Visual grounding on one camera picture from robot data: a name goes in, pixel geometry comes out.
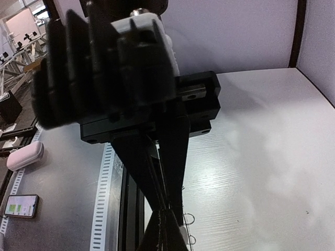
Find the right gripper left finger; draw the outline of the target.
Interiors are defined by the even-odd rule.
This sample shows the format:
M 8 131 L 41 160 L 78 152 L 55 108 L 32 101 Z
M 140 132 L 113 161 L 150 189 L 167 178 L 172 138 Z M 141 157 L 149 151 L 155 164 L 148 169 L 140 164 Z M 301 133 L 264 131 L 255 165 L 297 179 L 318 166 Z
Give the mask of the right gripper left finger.
M 159 251 L 162 249 L 162 211 L 152 212 L 138 251 Z

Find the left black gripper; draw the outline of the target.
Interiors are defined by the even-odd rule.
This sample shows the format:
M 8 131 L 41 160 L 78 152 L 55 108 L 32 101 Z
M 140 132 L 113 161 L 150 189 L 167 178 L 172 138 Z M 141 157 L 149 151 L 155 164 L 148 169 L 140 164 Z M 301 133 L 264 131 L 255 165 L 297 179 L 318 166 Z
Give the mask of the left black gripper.
M 175 83 L 177 98 L 182 101 L 168 103 L 166 113 L 156 122 L 156 129 L 157 116 L 150 108 L 143 108 L 132 118 L 121 118 L 117 122 L 111 122 L 107 116 L 85 118 L 80 122 L 80 137 L 89 144 L 107 143 L 113 132 L 138 128 L 152 140 L 158 140 L 166 199 L 178 226 L 182 226 L 182 187 L 188 139 L 210 132 L 210 121 L 220 110 L 221 87 L 213 71 L 179 76 Z M 165 209 L 162 186 L 153 162 L 157 151 L 149 137 L 144 133 L 118 133 L 111 137 L 111 145 L 151 209 Z

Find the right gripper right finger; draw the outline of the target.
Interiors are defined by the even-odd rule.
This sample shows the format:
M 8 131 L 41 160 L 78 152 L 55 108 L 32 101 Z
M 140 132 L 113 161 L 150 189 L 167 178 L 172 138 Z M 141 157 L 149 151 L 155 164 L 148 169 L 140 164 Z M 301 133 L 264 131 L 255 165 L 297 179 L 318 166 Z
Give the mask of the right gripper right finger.
M 175 215 L 170 209 L 162 212 L 161 233 L 161 250 L 187 250 Z

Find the metal ring disc with keyrings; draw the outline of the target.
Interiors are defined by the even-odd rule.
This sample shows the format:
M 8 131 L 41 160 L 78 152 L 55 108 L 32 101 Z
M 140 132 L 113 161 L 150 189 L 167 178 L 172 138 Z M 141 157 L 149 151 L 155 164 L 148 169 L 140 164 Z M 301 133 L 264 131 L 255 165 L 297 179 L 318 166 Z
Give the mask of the metal ring disc with keyrings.
M 195 223 L 195 216 L 185 207 L 185 201 L 183 199 L 183 228 L 186 232 L 186 246 L 188 250 L 194 250 L 194 246 L 197 243 L 197 238 L 192 234 L 191 226 Z

